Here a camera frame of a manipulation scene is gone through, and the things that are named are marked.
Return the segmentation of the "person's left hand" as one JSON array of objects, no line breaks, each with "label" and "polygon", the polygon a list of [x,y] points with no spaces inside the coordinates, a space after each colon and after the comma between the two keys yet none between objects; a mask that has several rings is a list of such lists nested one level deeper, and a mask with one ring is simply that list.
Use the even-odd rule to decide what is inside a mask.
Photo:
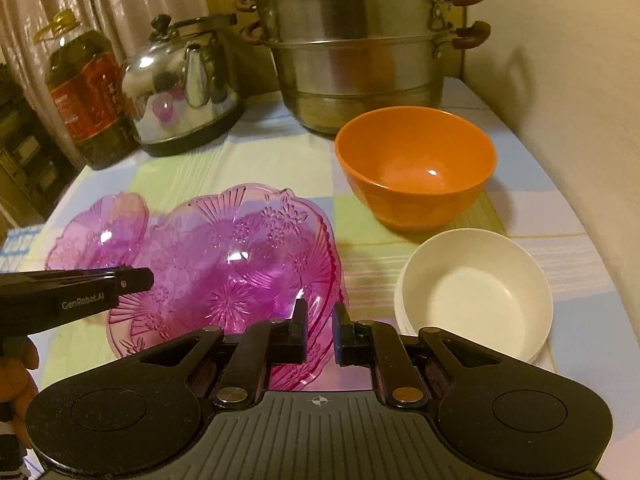
[{"label": "person's left hand", "polygon": [[30,402],[38,393],[30,372],[39,366],[38,350],[29,339],[17,356],[1,358],[1,403],[10,408],[10,421],[16,436],[25,448],[32,448],[25,425],[25,416]]}]

